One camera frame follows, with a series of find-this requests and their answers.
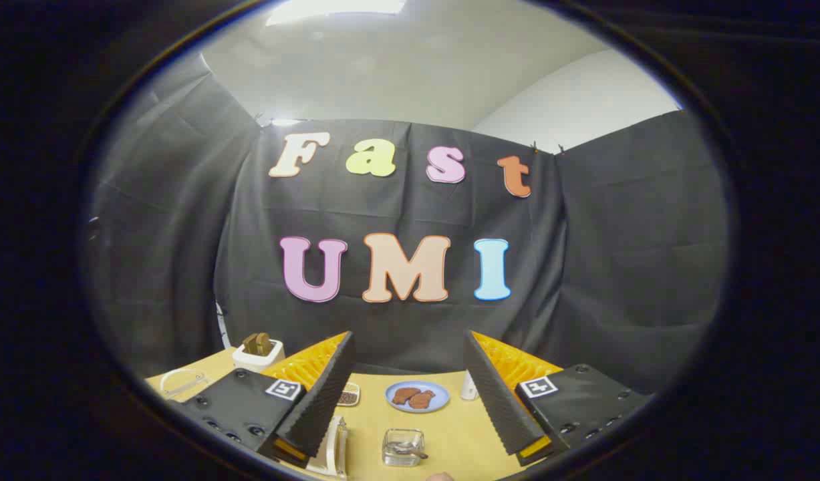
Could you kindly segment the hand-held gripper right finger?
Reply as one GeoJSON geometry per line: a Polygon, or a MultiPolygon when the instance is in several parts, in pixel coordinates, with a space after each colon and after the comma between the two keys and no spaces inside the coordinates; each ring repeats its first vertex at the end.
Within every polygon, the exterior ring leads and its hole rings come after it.
{"type": "Polygon", "coordinates": [[[476,331],[464,333],[462,358],[499,441],[521,466],[580,448],[653,398],[586,363],[557,367],[476,331]]]}

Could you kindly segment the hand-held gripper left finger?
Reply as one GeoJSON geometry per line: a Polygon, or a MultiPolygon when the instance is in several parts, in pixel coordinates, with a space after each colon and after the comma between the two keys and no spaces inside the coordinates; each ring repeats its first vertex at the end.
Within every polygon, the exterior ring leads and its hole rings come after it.
{"type": "Polygon", "coordinates": [[[315,457],[354,368],[354,333],[260,372],[236,368],[171,407],[223,440],[302,468],[315,457]]]}

